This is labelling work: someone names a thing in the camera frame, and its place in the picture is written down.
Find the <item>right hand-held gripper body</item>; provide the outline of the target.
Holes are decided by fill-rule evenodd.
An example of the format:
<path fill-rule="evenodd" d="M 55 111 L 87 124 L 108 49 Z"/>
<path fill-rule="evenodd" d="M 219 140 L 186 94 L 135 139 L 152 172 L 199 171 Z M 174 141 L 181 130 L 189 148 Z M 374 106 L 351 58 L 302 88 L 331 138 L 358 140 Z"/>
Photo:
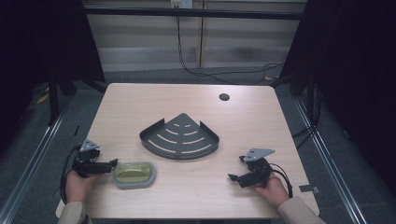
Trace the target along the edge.
<path fill-rule="evenodd" d="M 245 164 L 247 165 L 249 173 L 244 175 L 246 177 L 247 187 L 259 183 L 265 184 L 267 182 L 273 169 L 265 159 L 265 156 L 274 152 L 273 149 L 264 148 L 251 148 L 247 152 Z"/>

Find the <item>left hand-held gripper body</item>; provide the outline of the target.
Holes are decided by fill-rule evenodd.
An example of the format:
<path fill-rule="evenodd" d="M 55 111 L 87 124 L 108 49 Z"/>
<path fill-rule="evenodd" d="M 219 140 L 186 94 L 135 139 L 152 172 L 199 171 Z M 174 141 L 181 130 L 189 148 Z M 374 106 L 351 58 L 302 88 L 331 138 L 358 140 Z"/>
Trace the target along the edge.
<path fill-rule="evenodd" d="M 96 162 L 100 155 L 99 147 L 90 139 L 85 139 L 81 146 L 78 147 L 78 154 L 73 160 L 72 169 L 81 177 L 86 178 L 90 175 L 104 174 L 106 172 L 105 164 Z"/>

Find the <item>yellow-green soap bar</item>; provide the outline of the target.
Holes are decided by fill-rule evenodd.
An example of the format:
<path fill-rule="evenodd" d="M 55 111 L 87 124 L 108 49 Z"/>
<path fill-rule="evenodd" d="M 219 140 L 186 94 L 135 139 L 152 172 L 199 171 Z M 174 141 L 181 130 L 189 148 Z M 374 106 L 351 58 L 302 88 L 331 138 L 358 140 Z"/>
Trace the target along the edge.
<path fill-rule="evenodd" d="M 153 170 L 149 164 L 123 164 L 116 170 L 116 179 L 122 183 L 137 183 L 149 180 Z"/>

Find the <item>person's right hand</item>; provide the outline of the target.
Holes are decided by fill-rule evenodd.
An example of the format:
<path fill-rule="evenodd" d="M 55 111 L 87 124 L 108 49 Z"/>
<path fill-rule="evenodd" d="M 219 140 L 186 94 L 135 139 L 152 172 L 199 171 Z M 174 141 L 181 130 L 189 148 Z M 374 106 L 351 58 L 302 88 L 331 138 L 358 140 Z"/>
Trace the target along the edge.
<path fill-rule="evenodd" d="M 274 173 L 269 175 L 266 185 L 257 184 L 251 188 L 275 208 L 290 198 L 280 178 Z"/>

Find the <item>person's left hand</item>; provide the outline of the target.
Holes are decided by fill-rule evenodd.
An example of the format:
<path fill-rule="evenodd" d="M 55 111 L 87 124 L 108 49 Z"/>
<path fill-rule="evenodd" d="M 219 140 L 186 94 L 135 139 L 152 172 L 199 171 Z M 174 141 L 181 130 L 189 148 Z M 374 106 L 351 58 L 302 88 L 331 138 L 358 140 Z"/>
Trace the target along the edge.
<path fill-rule="evenodd" d="M 66 176 L 65 194 L 68 203 L 85 203 L 90 192 L 95 187 L 101 175 L 81 177 L 76 171 L 71 170 Z"/>

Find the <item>grey tape strip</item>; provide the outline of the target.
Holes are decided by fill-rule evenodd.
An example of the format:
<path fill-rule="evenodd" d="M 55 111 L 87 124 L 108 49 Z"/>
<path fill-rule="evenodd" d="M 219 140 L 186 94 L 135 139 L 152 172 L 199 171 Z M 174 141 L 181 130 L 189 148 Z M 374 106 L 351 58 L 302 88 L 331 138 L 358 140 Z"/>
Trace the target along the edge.
<path fill-rule="evenodd" d="M 320 189 L 318 187 L 313 187 L 311 185 L 302 185 L 299 186 L 300 192 L 308 192 L 311 191 L 313 194 L 320 193 Z"/>

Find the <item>dark metal corner shelf rack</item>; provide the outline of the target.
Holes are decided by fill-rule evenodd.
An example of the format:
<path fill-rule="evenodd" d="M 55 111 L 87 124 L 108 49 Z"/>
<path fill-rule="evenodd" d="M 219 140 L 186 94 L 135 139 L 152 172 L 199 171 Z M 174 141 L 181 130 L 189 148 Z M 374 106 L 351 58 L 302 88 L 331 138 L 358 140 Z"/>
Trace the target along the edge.
<path fill-rule="evenodd" d="M 139 137 L 151 153 L 177 161 L 197 160 L 219 148 L 219 137 L 202 121 L 196 123 L 186 113 L 155 122 Z"/>

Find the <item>black curtain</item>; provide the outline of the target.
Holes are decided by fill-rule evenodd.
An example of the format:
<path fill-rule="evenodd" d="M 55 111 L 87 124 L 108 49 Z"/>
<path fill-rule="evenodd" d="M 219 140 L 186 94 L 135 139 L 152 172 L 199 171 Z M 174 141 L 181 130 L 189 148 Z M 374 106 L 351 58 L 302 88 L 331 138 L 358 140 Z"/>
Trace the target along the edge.
<path fill-rule="evenodd" d="M 396 197 L 396 0 L 306 0 L 281 76 L 315 81 Z"/>
<path fill-rule="evenodd" d="M 57 90 L 80 80 L 104 92 L 105 81 L 82 0 L 0 0 L 0 156 L 16 138 L 34 85 L 49 83 L 51 116 Z"/>

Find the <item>black horizontal bar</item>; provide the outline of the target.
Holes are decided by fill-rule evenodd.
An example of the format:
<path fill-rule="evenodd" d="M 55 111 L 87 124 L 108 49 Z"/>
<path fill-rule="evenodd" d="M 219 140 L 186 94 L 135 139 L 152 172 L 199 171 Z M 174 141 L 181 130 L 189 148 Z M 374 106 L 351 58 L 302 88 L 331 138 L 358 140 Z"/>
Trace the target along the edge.
<path fill-rule="evenodd" d="M 136 7 L 94 7 L 83 8 L 86 14 L 95 15 L 131 15 L 131 16 L 170 16 L 170 17 L 200 17 L 200 18 L 232 18 L 232 19 L 263 19 L 299 21 L 303 13 L 238 11 L 215 9 L 186 8 L 136 8 Z"/>

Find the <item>metal floor rail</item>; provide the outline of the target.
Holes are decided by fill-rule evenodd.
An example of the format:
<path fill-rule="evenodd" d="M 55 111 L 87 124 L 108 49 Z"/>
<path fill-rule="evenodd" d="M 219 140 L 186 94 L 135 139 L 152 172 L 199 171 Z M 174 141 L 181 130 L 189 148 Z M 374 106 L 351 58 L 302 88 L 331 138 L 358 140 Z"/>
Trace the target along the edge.
<path fill-rule="evenodd" d="M 332 158 L 332 154 L 327 148 L 324 140 L 321 137 L 320 132 L 317 128 L 314 127 L 313 123 L 308 118 L 307 108 L 304 105 L 304 102 L 300 98 L 296 98 L 294 100 L 296 107 L 300 113 L 300 116 L 304 122 L 305 127 L 309 131 L 309 136 L 312 139 L 319 156 L 321 157 L 324 165 L 330 175 L 330 178 L 343 202 L 352 222 L 354 224 L 369 224 L 367 219 L 365 218 L 361 207 L 353 196 L 349 186 L 347 185 L 345 179 L 342 177 L 342 174 L 337 167 L 334 159 Z"/>
<path fill-rule="evenodd" d="M 29 160 L 29 163 L 26 165 L 16 187 L 7 197 L 4 206 L 0 210 L 0 224 L 11 224 L 12 220 L 14 219 L 21 202 L 36 175 L 38 167 L 44 160 L 50 144 L 52 143 L 53 138 L 55 137 L 63 122 L 64 114 L 69 106 L 70 103 L 66 102 L 61 109 L 60 114 L 47 128 L 45 134 L 41 138 L 39 145 L 35 149 L 32 159 Z"/>

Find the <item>white wall socket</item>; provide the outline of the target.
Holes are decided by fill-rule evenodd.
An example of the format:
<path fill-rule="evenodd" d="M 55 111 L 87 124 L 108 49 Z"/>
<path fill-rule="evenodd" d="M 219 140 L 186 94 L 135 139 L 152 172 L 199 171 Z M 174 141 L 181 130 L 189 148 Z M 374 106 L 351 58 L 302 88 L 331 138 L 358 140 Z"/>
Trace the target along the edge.
<path fill-rule="evenodd" d="M 170 0 L 171 8 L 193 9 L 192 0 Z"/>

